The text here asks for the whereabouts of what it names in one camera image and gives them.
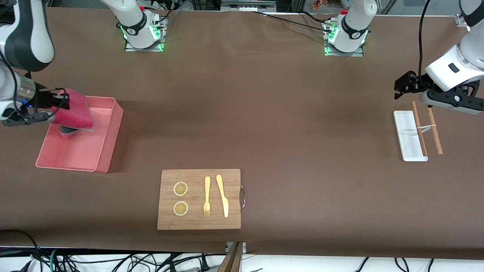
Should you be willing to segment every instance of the yellow fork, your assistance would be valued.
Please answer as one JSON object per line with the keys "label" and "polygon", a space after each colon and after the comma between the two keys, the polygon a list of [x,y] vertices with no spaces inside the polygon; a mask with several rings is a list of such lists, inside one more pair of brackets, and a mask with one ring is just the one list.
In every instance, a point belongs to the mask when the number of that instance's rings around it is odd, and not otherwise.
{"label": "yellow fork", "polygon": [[205,177],[205,203],[203,204],[203,216],[210,216],[210,177]]}

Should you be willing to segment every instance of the metal handle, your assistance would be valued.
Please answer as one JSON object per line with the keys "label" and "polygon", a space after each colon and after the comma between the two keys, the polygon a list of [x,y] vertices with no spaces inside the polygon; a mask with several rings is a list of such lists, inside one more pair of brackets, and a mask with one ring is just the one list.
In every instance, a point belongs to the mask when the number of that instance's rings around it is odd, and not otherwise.
{"label": "metal handle", "polygon": [[243,203],[241,206],[241,211],[242,211],[242,209],[245,207],[245,189],[243,188],[242,184],[241,184],[241,189],[243,191]]}

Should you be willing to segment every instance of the cable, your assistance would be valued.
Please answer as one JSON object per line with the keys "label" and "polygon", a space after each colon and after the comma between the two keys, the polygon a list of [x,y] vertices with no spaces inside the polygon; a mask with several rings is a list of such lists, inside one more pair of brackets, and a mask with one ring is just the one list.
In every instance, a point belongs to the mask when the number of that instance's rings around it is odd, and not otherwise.
{"label": "cable", "polygon": [[366,263],[366,261],[367,261],[369,258],[370,258],[370,257],[366,257],[366,258],[363,260],[363,262],[360,264],[360,267],[358,268],[358,270],[357,270],[357,271],[355,271],[355,272],[361,272],[361,270],[363,269],[364,264]]}
{"label": "cable", "polygon": [[177,13],[175,14],[175,16],[173,16],[173,18],[172,18],[171,20],[169,20],[169,21],[166,23],[166,25],[168,26],[168,25],[171,23],[171,21],[173,21],[173,20],[175,19],[175,17],[176,17],[178,14],[180,14],[180,13],[181,13],[181,11],[177,11]]}
{"label": "cable", "polygon": [[103,263],[103,262],[121,261],[122,259],[124,259],[124,258],[112,259],[112,260],[91,261],[91,262],[82,262],[82,261],[71,260],[71,262],[75,262],[75,263]]}
{"label": "cable", "polygon": [[292,4],[293,4],[293,2],[291,1],[291,5],[289,5],[289,7],[287,8],[286,12],[289,12],[291,10]]}
{"label": "cable", "polygon": [[316,22],[319,22],[319,23],[324,23],[324,21],[327,20],[327,19],[326,20],[319,20],[318,18],[312,16],[309,12],[306,12],[304,10],[301,10],[299,13],[306,14],[307,16],[309,16],[309,18],[311,18],[311,19],[313,19],[313,20],[315,20]]}
{"label": "cable", "polygon": [[54,272],[53,262],[54,262],[54,256],[55,256],[56,251],[57,251],[57,248],[52,250],[52,253],[50,254],[50,262],[49,262],[50,272]]}
{"label": "cable", "polygon": [[[23,234],[23,235],[27,236],[27,237],[30,239],[30,241],[32,242],[33,247],[35,248],[35,252],[37,253],[37,256],[38,256],[40,259],[42,258],[42,256],[40,255],[40,252],[39,252],[39,247],[37,246],[37,243],[36,243],[36,242],[35,242],[35,240],[32,238],[32,236],[30,236],[30,234],[28,234],[27,232],[25,232],[25,231],[23,231],[23,230],[19,230],[19,229],[2,229],[2,230],[0,230],[0,234],[1,234],[1,233],[7,233],[7,232],[17,232],[17,233],[21,233],[21,234]],[[44,270],[44,269],[43,269],[43,267],[44,267],[44,266],[43,266],[43,265],[42,265],[42,263],[41,263],[41,264],[40,264],[40,272],[43,272],[43,270]]]}
{"label": "cable", "polygon": [[56,113],[62,108],[62,105],[64,105],[64,102],[67,100],[66,90],[64,88],[55,88],[56,90],[64,90],[64,96],[62,97],[62,99],[59,103],[59,106],[50,115],[48,113],[46,113],[45,114],[46,117],[43,118],[43,119],[33,119],[33,118],[30,118],[30,117],[24,116],[24,115],[22,115],[20,110],[17,108],[17,88],[18,88],[18,85],[17,85],[17,78],[15,77],[15,72],[12,69],[12,66],[7,62],[7,59],[5,58],[5,56],[3,55],[3,53],[1,51],[0,51],[0,57],[2,58],[5,65],[7,65],[7,68],[8,68],[8,70],[10,70],[10,73],[12,74],[12,78],[14,79],[14,103],[13,104],[14,104],[15,112],[18,115],[20,115],[23,119],[33,121],[33,122],[44,122],[44,121],[47,121],[52,116],[56,115]]}
{"label": "cable", "polygon": [[430,262],[428,263],[428,267],[427,267],[427,272],[430,272],[430,268],[432,267],[432,264],[434,263],[434,259],[430,259]]}
{"label": "cable", "polygon": [[[207,256],[225,256],[226,254],[204,254],[205,257]],[[173,265],[170,265],[167,269],[163,270],[163,272],[167,272],[168,270],[172,269],[172,268],[175,268],[175,266],[183,263],[183,262],[186,262],[186,261],[190,261],[190,260],[193,260],[193,259],[197,259],[197,258],[200,258],[202,257],[202,255],[199,255],[199,256],[192,256],[192,257],[186,257],[186,258],[183,258],[183,259],[179,259],[179,260],[176,260],[173,262]]]}
{"label": "cable", "polygon": [[200,262],[200,270],[201,272],[210,270],[210,266],[207,264],[207,258],[205,258],[205,255],[203,253],[202,253],[202,261]]}
{"label": "cable", "polygon": [[136,263],[134,263],[134,262],[133,262],[133,258],[131,257],[131,263],[130,263],[130,265],[132,265],[132,266],[131,266],[131,268],[130,268],[130,269],[128,269],[128,272],[132,272],[132,271],[133,271],[133,268],[134,268],[134,267],[135,267],[137,264],[140,264],[140,263],[141,263],[141,262],[142,262],[144,259],[148,258],[148,257],[149,257],[149,256],[151,256],[151,255],[153,255],[153,254],[148,254],[148,255],[144,256],[143,258],[139,259],[139,260],[138,260]]}
{"label": "cable", "polygon": [[166,18],[168,18],[168,15],[170,15],[171,11],[172,11],[172,10],[169,10],[169,11],[168,11],[168,13],[165,15],[165,17],[163,17],[163,18],[159,19],[158,21],[155,21],[154,23],[155,23],[155,24],[158,24],[159,22],[161,22],[161,21],[165,20]]}
{"label": "cable", "polygon": [[317,27],[313,27],[313,26],[301,24],[301,23],[294,22],[294,21],[291,21],[291,20],[287,20],[287,19],[284,19],[284,18],[281,18],[281,17],[272,16],[270,14],[266,14],[266,13],[262,13],[262,12],[258,12],[258,11],[253,11],[253,12],[254,13],[257,13],[257,14],[262,14],[264,16],[268,16],[268,17],[271,17],[271,18],[274,18],[274,19],[279,19],[279,20],[282,20],[282,21],[285,21],[285,22],[289,22],[289,23],[293,23],[293,24],[296,24],[296,25],[300,25],[300,26],[303,26],[303,27],[320,30],[322,32],[331,32],[331,30],[326,30],[326,29],[322,29],[322,28],[317,28]]}
{"label": "cable", "polygon": [[423,22],[424,22],[425,12],[427,11],[429,3],[430,3],[430,0],[427,0],[427,2],[425,3],[425,6],[423,7],[422,16],[420,17],[420,25],[419,25],[419,80],[420,80],[420,84],[423,84],[422,83],[422,59],[424,58],[423,53],[422,53],[422,25],[424,24]]}
{"label": "cable", "polygon": [[188,1],[189,1],[190,3],[192,3],[193,5],[199,5],[200,7],[201,7],[202,5],[206,5],[206,4],[207,4],[207,1],[205,1],[204,3],[200,3],[200,4],[199,4],[199,3],[194,3],[194,2],[192,2],[191,0],[188,0]]}
{"label": "cable", "polygon": [[176,257],[178,257],[178,256],[180,256],[180,255],[181,255],[181,253],[172,253],[172,254],[170,255],[170,257],[168,257],[166,260],[164,260],[164,261],[161,263],[160,267],[158,267],[158,268],[156,269],[156,271],[155,271],[155,272],[160,271],[160,270],[161,270],[163,267],[165,267],[165,266],[166,266],[168,263],[172,262],[174,258],[176,258]]}
{"label": "cable", "polygon": [[121,267],[121,265],[129,258],[131,258],[131,256],[133,256],[134,254],[130,254],[128,255],[127,257],[125,257],[124,259],[122,259],[114,268],[111,272],[116,272],[118,271],[118,269]]}
{"label": "cable", "polygon": [[407,261],[405,260],[405,258],[401,258],[403,260],[403,263],[405,264],[405,267],[407,270],[404,270],[399,264],[398,264],[398,258],[395,258],[395,264],[398,266],[398,268],[402,271],[402,272],[410,272],[410,269],[408,269],[408,264],[407,264]]}

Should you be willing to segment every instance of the pink tray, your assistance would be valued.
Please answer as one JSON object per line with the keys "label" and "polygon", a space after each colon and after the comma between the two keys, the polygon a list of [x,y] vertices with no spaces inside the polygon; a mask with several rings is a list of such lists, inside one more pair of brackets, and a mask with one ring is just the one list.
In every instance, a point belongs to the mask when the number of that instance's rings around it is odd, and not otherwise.
{"label": "pink tray", "polygon": [[58,125],[50,125],[35,166],[107,173],[118,137],[123,109],[111,97],[86,96],[94,119],[93,132],[80,130],[62,138]]}

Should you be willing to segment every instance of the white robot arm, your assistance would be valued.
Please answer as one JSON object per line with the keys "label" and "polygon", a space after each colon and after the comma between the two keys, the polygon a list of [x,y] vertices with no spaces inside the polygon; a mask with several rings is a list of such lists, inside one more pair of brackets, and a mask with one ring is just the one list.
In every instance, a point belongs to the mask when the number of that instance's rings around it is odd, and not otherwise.
{"label": "white robot arm", "polygon": [[160,16],[141,10],[136,0],[100,0],[108,6],[121,24],[125,39],[135,48],[147,48],[161,38]]}
{"label": "white robot arm", "polygon": [[413,71],[395,81],[395,99],[405,93],[422,92],[420,100],[470,114],[484,110],[484,99],[476,97],[484,77],[484,0],[459,0],[470,27],[462,40],[425,68],[421,78]]}
{"label": "white robot arm", "polygon": [[348,13],[336,17],[337,31],[328,42],[341,52],[356,51],[363,44],[377,10],[375,0],[353,0]]}
{"label": "white robot arm", "polygon": [[[135,48],[146,48],[160,39],[159,15],[142,11],[136,0],[101,0],[116,15],[126,40]],[[0,23],[0,121],[4,125],[25,125],[49,121],[50,113],[31,113],[29,107],[50,108],[62,105],[55,92],[12,70],[12,67],[37,72],[54,59],[42,0],[16,0],[15,21]]]}

